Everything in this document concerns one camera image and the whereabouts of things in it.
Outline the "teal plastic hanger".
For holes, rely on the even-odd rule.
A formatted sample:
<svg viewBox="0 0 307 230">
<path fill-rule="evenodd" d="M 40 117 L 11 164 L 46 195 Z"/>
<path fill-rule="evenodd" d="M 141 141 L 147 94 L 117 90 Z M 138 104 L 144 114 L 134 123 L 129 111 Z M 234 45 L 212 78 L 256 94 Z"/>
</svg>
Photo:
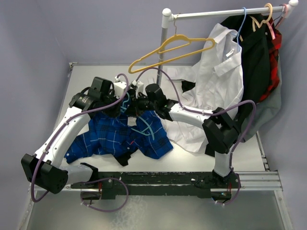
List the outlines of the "teal plastic hanger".
<svg viewBox="0 0 307 230">
<path fill-rule="evenodd" d="M 127 125 L 132 129 L 132 131 L 146 137 L 151 137 L 152 140 L 155 140 L 152 124 L 147 122 L 146 118 L 147 116 L 149 116 L 149 118 L 151 119 L 151 117 L 153 116 L 150 111 L 144 112 L 141 116 L 129 116 L 129 104 L 133 97 L 136 97 L 135 92 L 133 90 L 129 90 L 123 99 L 122 105 L 120 107 L 120 112 L 128 117 Z"/>
</svg>

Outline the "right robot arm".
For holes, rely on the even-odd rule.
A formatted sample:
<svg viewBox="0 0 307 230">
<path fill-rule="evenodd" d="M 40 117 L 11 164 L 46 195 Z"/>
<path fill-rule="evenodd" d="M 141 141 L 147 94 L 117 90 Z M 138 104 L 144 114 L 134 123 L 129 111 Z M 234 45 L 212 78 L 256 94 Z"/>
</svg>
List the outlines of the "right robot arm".
<svg viewBox="0 0 307 230">
<path fill-rule="evenodd" d="M 167 99 L 158 84 L 146 87 L 139 81 L 130 84 L 131 105 L 129 111 L 140 115 L 144 111 L 155 111 L 163 120 L 182 122 L 201 128 L 208 140 L 209 149 L 214 151 L 215 165 L 213 182 L 217 187 L 230 183 L 233 172 L 231 147 L 240 134 L 236 122 L 222 109 L 202 111 L 182 106 L 176 100 Z"/>
</svg>

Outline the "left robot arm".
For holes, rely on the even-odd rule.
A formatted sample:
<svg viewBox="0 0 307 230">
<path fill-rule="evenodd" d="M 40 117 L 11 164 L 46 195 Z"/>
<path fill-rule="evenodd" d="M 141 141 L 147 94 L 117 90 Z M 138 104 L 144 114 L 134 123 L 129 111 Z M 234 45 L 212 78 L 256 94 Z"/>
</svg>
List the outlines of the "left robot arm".
<svg viewBox="0 0 307 230">
<path fill-rule="evenodd" d="M 21 164 L 26 178 L 34 188 L 39 186 L 47 192 L 59 193 L 66 185 L 83 183 L 88 188 L 97 186 L 99 177 L 93 166 L 81 163 L 62 167 L 62 160 L 83 127 L 97 112 L 108 112 L 117 116 L 121 101 L 129 89 L 128 80 L 116 81 L 95 77 L 92 85 L 72 97 L 69 107 L 59 125 L 45 143 L 34 154 L 25 154 Z"/>
</svg>

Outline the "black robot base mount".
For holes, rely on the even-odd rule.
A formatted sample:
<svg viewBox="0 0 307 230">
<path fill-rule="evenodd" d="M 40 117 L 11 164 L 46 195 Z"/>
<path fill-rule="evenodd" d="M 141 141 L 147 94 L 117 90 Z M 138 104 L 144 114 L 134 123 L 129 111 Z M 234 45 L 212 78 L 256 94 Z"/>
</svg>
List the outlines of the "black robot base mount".
<svg viewBox="0 0 307 230">
<path fill-rule="evenodd" d="M 96 172 L 90 183 L 74 183 L 73 189 L 101 192 L 102 199 L 116 196 L 196 196 L 228 201 L 241 187 L 234 172 L 224 179 L 212 172 Z"/>
</svg>

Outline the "blue plaid shirt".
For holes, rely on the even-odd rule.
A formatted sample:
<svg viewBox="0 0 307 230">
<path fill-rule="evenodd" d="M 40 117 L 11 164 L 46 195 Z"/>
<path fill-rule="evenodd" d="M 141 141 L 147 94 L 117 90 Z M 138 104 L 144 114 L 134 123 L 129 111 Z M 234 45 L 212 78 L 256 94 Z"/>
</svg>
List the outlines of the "blue plaid shirt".
<svg viewBox="0 0 307 230">
<path fill-rule="evenodd" d="M 67 163 L 92 155 L 120 156 L 124 153 L 134 153 L 140 150 L 143 155 L 158 160 L 173 149 L 167 137 L 160 118 L 155 112 L 147 116 L 147 122 L 152 124 L 155 140 L 140 135 L 127 125 L 128 117 L 121 114 L 111 118 L 103 113 L 96 114 L 89 123 L 89 130 L 78 135 L 64 157 Z"/>
</svg>

